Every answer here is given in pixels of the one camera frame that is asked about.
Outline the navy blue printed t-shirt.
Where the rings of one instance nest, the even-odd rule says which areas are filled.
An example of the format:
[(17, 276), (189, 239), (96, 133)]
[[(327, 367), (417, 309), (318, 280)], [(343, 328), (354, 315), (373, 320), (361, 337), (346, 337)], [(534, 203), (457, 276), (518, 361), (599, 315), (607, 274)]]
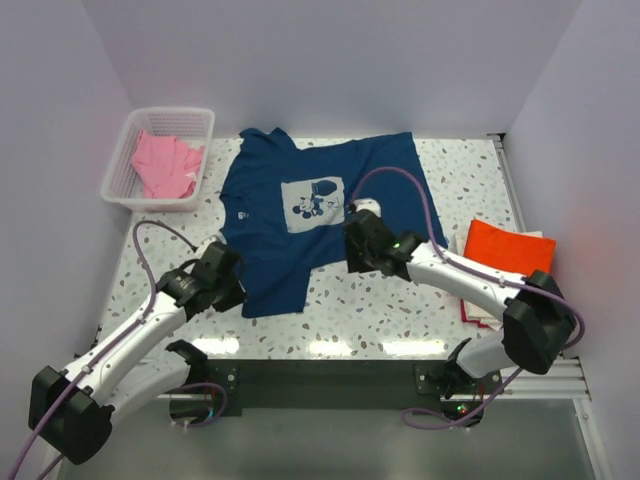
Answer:
[(220, 199), (226, 243), (244, 262), (245, 318), (303, 310), (313, 269), (345, 258), (353, 198), (372, 198), (395, 233), (433, 233), (447, 247), (409, 132), (300, 149), (283, 130), (241, 132)]

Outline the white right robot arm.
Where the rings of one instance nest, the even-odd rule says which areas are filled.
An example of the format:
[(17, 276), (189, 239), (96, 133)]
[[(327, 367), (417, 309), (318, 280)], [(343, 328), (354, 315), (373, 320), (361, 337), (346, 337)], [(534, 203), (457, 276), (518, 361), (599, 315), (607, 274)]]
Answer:
[(462, 341), (444, 361), (434, 378), (450, 391), (469, 392), (485, 376), (509, 367), (547, 374), (577, 327), (545, 272), (522, 277), (452, 254), (412, 232), (396, 236), (366, 209), (353, 213), (343, 232), (349, 272), (379, 271), (444, 290), (501, 321), (499, 331)]

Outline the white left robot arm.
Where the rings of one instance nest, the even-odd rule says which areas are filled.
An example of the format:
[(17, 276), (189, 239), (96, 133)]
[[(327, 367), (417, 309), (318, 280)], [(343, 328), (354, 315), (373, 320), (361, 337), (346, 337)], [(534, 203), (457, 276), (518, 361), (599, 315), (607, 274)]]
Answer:
[(225, 312), (246, 298), (241, 257), (220, 241), (162, 275), (149, 299), (120, 327), (61, 370), (33, 379), (28, 425), (63, 458), (80, 465), (106, 443), (116, 423), (173, 389), (200, 390), (207, 355), (168, 338), (197, 315)]

